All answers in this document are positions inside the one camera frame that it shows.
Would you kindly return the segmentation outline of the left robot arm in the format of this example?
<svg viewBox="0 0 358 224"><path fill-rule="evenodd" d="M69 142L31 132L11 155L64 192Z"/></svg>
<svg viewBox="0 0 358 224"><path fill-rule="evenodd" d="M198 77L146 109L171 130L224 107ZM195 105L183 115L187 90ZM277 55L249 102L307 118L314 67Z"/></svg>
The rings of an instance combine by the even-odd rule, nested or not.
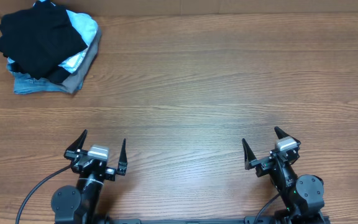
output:
<svg viewBox="0 0 358 224"><path fill-rule="evenodd" d="M79 178L75 186L60 187L53 194L51 208L55 214L55 223L112 223L107 215L97 214L96 207L104 181L114 181L117 175L126 174L126 141L122 142L118 165L113 168L108 166L108 147L94 144L89 150L83 149L87 133L84 130L65 150L64 158L70 161L68 168L78 174Z"/></svg>

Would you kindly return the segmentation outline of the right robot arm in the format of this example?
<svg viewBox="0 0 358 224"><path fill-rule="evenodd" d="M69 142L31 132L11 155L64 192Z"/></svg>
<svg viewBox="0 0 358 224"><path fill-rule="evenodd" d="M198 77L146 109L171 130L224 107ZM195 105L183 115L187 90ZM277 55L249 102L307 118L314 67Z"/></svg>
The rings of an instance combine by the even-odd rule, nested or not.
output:
<svg viewBox="0 0 358 224"><path fill-rule="evenodd" d="M301 142L287 134L278 126L274 127L278 139L267 157L258 159L245 139L242 139L245 169L255 169L257 177L270 176L270 181L278 194L271 198L255 216L246 216L245 223L329 223L321 209L324 182L316 175L297 175L292 165L299 159ZM286 208L272 216L263 216L266 209L281 198Z"/></svg>

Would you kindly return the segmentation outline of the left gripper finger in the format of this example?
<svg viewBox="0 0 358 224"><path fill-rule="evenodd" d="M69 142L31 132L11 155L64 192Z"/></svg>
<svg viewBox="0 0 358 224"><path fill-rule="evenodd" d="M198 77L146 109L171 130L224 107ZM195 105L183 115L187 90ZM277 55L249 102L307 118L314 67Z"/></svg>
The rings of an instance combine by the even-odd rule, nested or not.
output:
<svg viewBox="0 0 358 224"><path fill-rule="evenodd" d="M81 135L67 147L63 155L65 159L75 159L81 154L87 133L88 130L85 129Z"/></svg>
<svg viewBox="0 0 358 224"><path fill-rule="evenodd" d="M127 154L126 154L126 139L122 142L122 148L119 156L119 162L117 166L117 174L124 176L127 170Z"/></svg>

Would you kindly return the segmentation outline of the black polo shirt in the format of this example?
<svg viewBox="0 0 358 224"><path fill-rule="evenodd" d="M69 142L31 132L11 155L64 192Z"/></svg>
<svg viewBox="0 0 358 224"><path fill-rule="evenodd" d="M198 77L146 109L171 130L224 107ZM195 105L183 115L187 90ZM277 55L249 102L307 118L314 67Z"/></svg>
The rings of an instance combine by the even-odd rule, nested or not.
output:
<svg viewBox="0 0 358 224"><path fill-rule="evenodd" d="M87 48L66 8L50 1L6 14L0 31L0 52L36 79L47 77L64 60Z"/></svg>

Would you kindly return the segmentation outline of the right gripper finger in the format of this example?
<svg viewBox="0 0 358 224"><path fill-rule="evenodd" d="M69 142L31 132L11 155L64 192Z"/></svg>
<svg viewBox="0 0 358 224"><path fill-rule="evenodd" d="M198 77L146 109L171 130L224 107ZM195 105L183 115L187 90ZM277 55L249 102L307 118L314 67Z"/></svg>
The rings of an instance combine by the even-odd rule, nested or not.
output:
<svg viewBox="0 0 358 224"><path fill-rule="evenodd" d="M279 139L283 139L283 138L286 138L286 137L291 137L296 143L297 145L300 145L300 141L297 140L297 138L287 134L284 130L282 130L281 128L279 128L278 126L275 126L274 127L274 131L275 131L275 134L277 135L277 137Z"/></svg>
<svg viewBox="0 0 358 224"><path fill-rule="evenodd" d="M256 165L257 158L245 138L242 138L242 146L244 150L245 170L253 169Z"/></svg>

